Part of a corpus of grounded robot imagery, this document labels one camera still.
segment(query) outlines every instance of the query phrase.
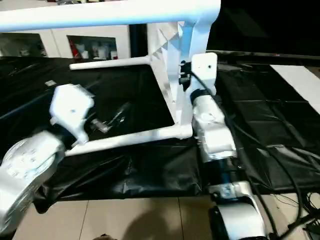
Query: tile floor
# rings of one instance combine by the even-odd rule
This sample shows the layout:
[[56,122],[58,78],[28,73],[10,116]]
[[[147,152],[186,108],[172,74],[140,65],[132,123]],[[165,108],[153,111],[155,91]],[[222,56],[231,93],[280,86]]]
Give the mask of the tile floor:
[[[296,200],[295,194],[286,196]],[[279,195],[264,199],[283,232],[295,218],[295,203]],[[320,207],[319,196],[312,201]],[[212,206],[209,197],[57,202],[45,214],[38,214],[32,205],[13,239],[92,240],[108,234],[118,240],[211,240]],[[308,237],[300,228],[288,240]]]
[[320,67],[311,66],[307,67],[307,69],[320,79]]

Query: white cabinet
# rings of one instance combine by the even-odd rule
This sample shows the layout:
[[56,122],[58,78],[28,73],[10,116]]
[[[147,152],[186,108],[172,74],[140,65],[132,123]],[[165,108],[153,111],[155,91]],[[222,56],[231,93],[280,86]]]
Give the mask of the white cabinet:
[[131,56],[128,25],[56,28],[52,29],[52,33],[62,58],[74,57],[68,36],[114,38],[118,58],[127,59]]
[[[49,7],[56,5],[56,3],[42,0],[0,0],[0,11]],[[105,42],[102,38],[106,38],[106,41],[113,41],[113,52],[116,52],[119,59],[127,59],[131,56],[128,25],[41,29],[19,31],[14,33],[26,34],[26,38],[29,39],[30,36],[27,36],[28,34],[39,35],[46,52],[46,56],[49,58],[73,58],[74,56],[69,42],[69,38],[72,36],[84,36],[84,38],[91,37],[91,39],[92,37],[97,37],[101,38],[100,42]],[[11,33],[0,33],[0,56],[21,56],[21,54],[19,55],[21,49],[24,49],[24,46],[30,41],[27,40],[25,43],[21,43],[21,40],[18,42],[13,42],[10,34]]]

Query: chair leg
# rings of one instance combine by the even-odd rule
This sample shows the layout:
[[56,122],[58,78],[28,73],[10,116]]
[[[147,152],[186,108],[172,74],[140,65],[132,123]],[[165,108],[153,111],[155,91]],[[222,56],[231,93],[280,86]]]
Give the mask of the chair leg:
[[122,66],[133,66],[133,65],[149,65],[150,56],[132,57],[127,59],[117,60],[106,60],[106,61],[92,61],[83,63],[70,64],[70,70],[81,70],[81,69],[99,69],[99,68],[113,68]]

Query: cabinet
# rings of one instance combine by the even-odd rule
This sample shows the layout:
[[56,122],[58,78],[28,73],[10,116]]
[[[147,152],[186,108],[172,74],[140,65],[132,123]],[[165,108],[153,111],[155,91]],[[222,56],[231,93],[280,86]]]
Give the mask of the cabinet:
[[[0,11],[55,5],[56,3],[40,0],[2,0],[0,1]],[[84,41],[85,50],[89,53],[93,51],[93,45],[99,47],[102,44],[106,46],[106,55],[109,54],[106,59],[111,58],[110,52],[113,55],[116,54],[116,58],[119,59],[131,57],[128,25],[70,27],[0,33],[0,56],[39,57],[40,52],[43,52],[42,55],[49,58],[73,58],[74,55],[70,43],[74,41]],[[88,58],[92,59],[95,56],[96,54],[89,54]]]
[[83,40],[87,43],[86,51],[91,50],[90,46],[87,45],[93,45],[95,42],[97,44],[114,42],[109,46],[110,51],[116,51],[119,59],[127,59],[131,56],[128,25],[56,28],[52,29],[52,33],[62,58],[74,57],[70,47],[70,40],[76,39],[74,36],[83,37]]

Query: black tarp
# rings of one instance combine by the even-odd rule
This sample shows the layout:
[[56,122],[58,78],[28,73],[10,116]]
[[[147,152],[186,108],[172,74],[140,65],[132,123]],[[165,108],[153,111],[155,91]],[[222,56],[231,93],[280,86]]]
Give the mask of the black tarp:
[[[123,121],[107,135],[170,126],[173,121],[149,66],[70,71],[73,59],[6,57],[0,60],[0,155],[49,122],[54,87],[81,84],[95,94],[100,120],[119,109]],[[268,65],[220,65],[216,88],[234,134],[240,160],[263,193],[292,186],[272,151],[304,190],[320,184],[320,115]],[[205,194],[202,165],[193,138],[169,139],[66,157],[38,191],[45,212],[56,201],[177,197]]]

